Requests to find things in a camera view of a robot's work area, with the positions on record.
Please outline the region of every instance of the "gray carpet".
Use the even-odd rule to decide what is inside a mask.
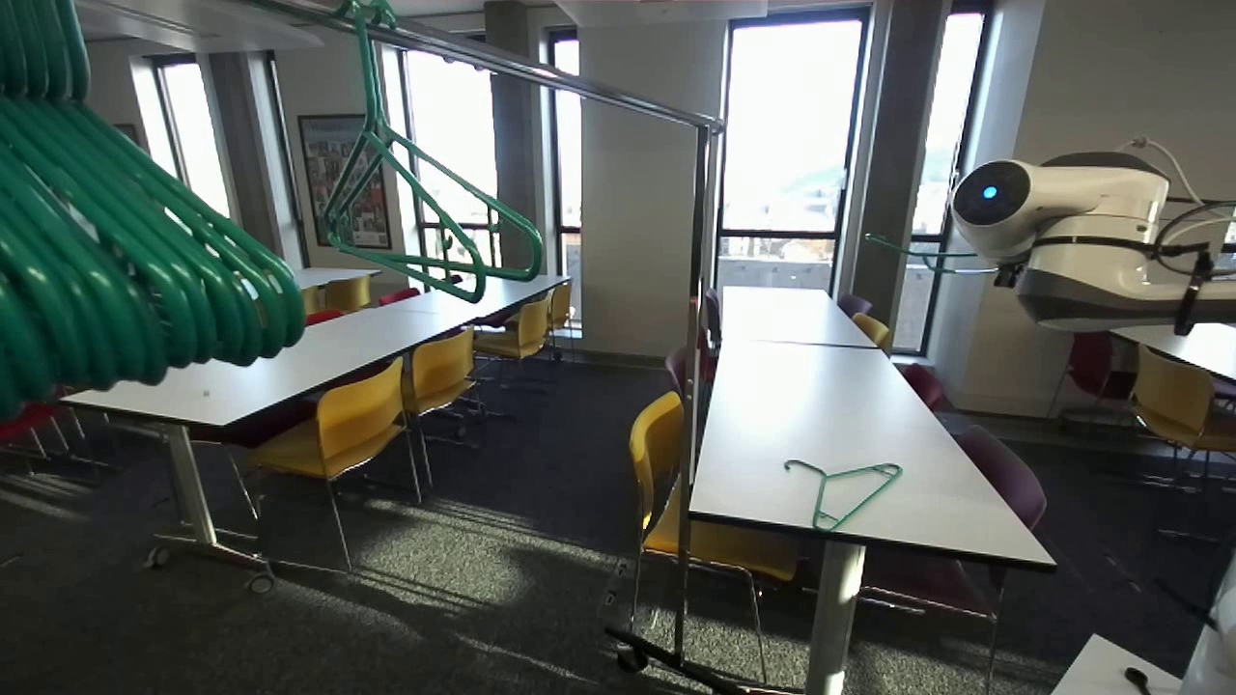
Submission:
[[[546,393],[500,386],[512,375]],[[288,567],[269,585],[192,552],[151,570],[151,534],[173,525],[157,444],[89,422],[107,475],[72,464],[26,475],[8,452],[0,690],[702,690],[658,664],[627,675],[602,632],[627,617],[660,644],[671,632],[671,567],[647,565],[647,601],[631,615],[627,424],[666,390],[660,371],[521,362],[492,380],[466,448],[432,444],[424,507],[410,507],[397,452],[344,486],[358,579]],[[993,690],[1051,690],[1093,630],[1182,673],[1196,625],[1154,579],[1204,594],[1220,552],[1154,541],[1160,522],[1202,511],[1130,486],[1160,452],[1130,434],[984,424],[1043,475],[1048,545],[1063,559],[1055,576],[1014,576]],[[219,448],[201,457],[219,525],[281,559],[342,565],[316,486],[267,479],[251,522]],[[773,587],[773,685],[804,681],[809,630],[810,594]],[[692,579],[687,654],[756,675],[743,579]],[[980,690],[980,664],[980,622],[863,610],[850,690]]]

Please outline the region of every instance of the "table leg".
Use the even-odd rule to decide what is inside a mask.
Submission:
[[[863,592],[863,567],[866,545],[826,541],[815,592],[809,695],[848,690],[848,655]]]
[[[187,525],[188,525],[188,538],[157,538],[157,541],[188,545],[197,552],[269,570],[269,565],[260,552],[241,552],[241,549],[219,545],[219,534],[217,534],[217,522],[210,513],[204,486],[201,486],[201,473],[197,473],[188,430],[187,424],[151,424],[151,430],[157,434],[157,442],[169,452],[173,491],[177,491],[177,501],[182,501]]]

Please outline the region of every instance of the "window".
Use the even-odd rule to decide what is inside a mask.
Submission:
[[[231,218],[201,65],[192,59],[138,65],[136,96],[138,96],[151,159],[166,175],[187,180],[219,218]]]
[[[548,39],[548,65],[563,75],[580,75],[580,39],[575,34],[554,34]],[[584,132],[580,132],[580,96],[558,92],[554,96],[554,233],[558,233],[558,269],[572,280],[572,313],[569,328],[584,325],[584,153],[580,153]]]
[[[949,11],[943,32],[943,50],[934,65],[934,92],[927,115],[925,170],[911,213],[911,260],[906,264],[900,310],[893,328],[895,352],[927,352],[934,298],[943,264],[925,264],[925,254],[947,253],[947,222],[949,222],[949,186],[960,178],[972,83],[980,65],[984,11]]]
[[[403,50],[387,54],[387,96],[396,132],[407,132],[424,153],[432,153],[452,175],[495,196],[500,153],[492,75],[463,62],[443,62],[437,54]],[[437,205],[475,241],[482,264],[500,267],[504,247],[492,233],[486,205],[424,161],[407,168],[420,178]],[[466,260],[459,247],[448,247],[443,222],[424,202],[419,202],[407,180],[397,180],[397,205],[407,218],[407,253],[448,253],[459,264]]]
[[[734,25],[723,285],[832,285],[866,20]]]

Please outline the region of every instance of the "white robot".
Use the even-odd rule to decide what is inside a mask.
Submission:
[[[1003,159],[971,170],[949,210],[962,242],[1043,328],[1236,321],[1236,283],[1216,273],[1233,210],[1193,205],[1162,223],[1166,195],[1133,153]]]

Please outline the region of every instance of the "metal clothing rack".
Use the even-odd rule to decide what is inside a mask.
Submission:
[[[302,25],[316,25],[316,27],[331,27],[331,32],[353,32],[348,11],[356,11],[353,0],[342,0],[338,8],[321,8],[321,3],[307,3],[307,0],[236,0],[236,3],[251,3],[263,11],[278,11],[278,16],[293,16]],[[719,186],[723,186],[723,120],[702,115],[702,114],[687,114],[687,110],[671,110],[602,83],[587,83],[575,75],[559,75],[554,65],[540,62],[526,62],[517,54],[482,48],[482,44],[459,44],[443,32],[432,32],[424,25],[412,20],[397,20],[397,25],[374,25],[369,27],[369,34],[383,48],[403,48],[403,50],[424,50],[424,54],[442,54],[452,62],[466,62],[504,79],[517,79],[554,92],[575,92],[584,101],[597,105],[612,105],[621,114],[639,114],[648,120],[667,120],[681,126],[696,132],[696,180],[692,180],[692,285],[687,285],[687,336],[702,336],[702,318],[696,313],[696,305],[702,305],[702,298],[715,292],[715,242],[719,242]],[[698,393],[698,341],[692,341],[692,403],[702,403]],[[698,434],[702,434],[702,413],[687,403],[687,473],[683,473],[683,486],[681,486],[681,507],[687,511],[692,486],[696,486],[696,458],[698,458]],[[647,664],[648,655],[683,673],[687,681],[710,685],[719,690],[756,690],[747,689],[729,675],[715,675],[710,670],[698,670],[683,655],[683,622],[687,622],[687,552],[692,552],[692,525],[681,525],[681,606],[676,606],[676,644],[660,648],[639,632],[627,630],[606,630],[613,641],[621,641],[635,654],[635,664]]]

